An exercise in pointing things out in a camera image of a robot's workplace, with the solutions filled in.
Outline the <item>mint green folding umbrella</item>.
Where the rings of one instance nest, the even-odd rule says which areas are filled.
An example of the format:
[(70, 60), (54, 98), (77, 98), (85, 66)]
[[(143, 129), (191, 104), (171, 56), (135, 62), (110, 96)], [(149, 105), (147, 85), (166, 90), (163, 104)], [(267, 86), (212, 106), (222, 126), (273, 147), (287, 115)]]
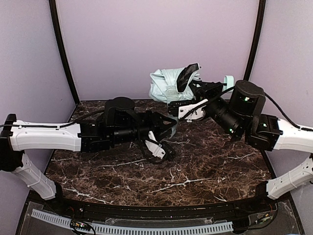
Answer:
[[(152, 79), (149, 91), (150, 98), (154, 101), (166, 103), (167, 106), (171, 101), (195, 99), (190, 83), (192, 80), (201, 80), (200, 68), (201, 66), (195, 63), (184, 68), (156, 70), (150, 74)], [(224, 84), (223, 92), (234, 86), (234, 77), (227, 75), (222, 83)], [(168, 117), (179, 120), (169, 114)]]

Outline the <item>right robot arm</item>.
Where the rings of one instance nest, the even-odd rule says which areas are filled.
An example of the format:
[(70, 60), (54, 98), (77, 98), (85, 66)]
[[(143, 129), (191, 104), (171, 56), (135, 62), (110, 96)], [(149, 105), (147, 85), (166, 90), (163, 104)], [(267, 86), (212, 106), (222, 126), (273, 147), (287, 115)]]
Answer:
[(295, 124), (287, 115), (278, 118), (263, 114), (270, 96), (261, 87), (239, 80), (230, 88), (229, 101), (222, 98), (220, 83), (191, 85), (196, 108), (202, 104), (205, 118), (212, 118), (231, 136), (231, 141), (245, 139), (245, 144), (259, 150), (297, 150), (312, 154), (313, 129)]

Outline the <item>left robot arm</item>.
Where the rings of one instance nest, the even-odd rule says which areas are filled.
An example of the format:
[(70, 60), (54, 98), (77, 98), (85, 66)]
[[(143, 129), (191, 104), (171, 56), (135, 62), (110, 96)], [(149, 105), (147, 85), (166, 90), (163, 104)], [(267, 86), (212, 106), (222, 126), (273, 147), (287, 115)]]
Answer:
[(63, 197), (62, 187), (48, 179), (29, 159), (28, 149), (61, 149), (73, 152), (99, 152), (116, 144), (137, 141), (148, 148), (153, 164), (174, 156), (162, 140), (171, 133), (176, 120), (158, 112), (135, 111), (135, 103), (127, 97), (108, 100), (97, 118), (84, 115), (69, 123), (31, 123), (9, 114), (0, 134), (0, 168), (17, 175), (29, 188), (46, 201)]

